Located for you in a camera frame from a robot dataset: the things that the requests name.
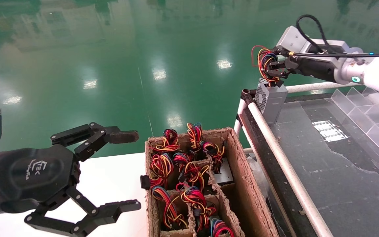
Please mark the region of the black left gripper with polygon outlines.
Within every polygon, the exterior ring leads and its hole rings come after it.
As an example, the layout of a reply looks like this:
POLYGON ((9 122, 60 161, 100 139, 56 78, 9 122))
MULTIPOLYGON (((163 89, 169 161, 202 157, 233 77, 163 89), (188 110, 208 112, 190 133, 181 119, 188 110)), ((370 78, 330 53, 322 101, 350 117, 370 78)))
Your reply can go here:
POLYGON ((117 126, 92 122, 52 135, 52 147, 0 152, 0 214, 36 209, 24 219, 27 225, 68 237, 87 237, 101 225, 116 223, 122 213, 140 210, 141 203, 136 199, 96 207, 76 189, 78 161, 86 161, 106 144, 128 144, 138 139, 136 130, 121 131, 117 126), (66 148, 79 142, 82 144, 75 148, 75 154, 66 148), (45 217, 69 198, 87 213, 81 221, 45 217))

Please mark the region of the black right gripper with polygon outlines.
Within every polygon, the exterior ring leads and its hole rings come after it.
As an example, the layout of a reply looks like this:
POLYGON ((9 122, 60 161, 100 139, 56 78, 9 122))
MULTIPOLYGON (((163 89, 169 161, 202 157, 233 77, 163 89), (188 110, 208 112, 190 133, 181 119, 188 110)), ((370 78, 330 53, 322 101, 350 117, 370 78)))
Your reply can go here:
POLYGON ((312 60, 306 58, 289 57, 290 50, 284 47, 274 47, 269 49, 271 60, 268 66, 286 66, 285 68, 265 68, 265 80, 268 82, 286 79, 289 72, 335 82, 333 63, 327 61, 312 60))

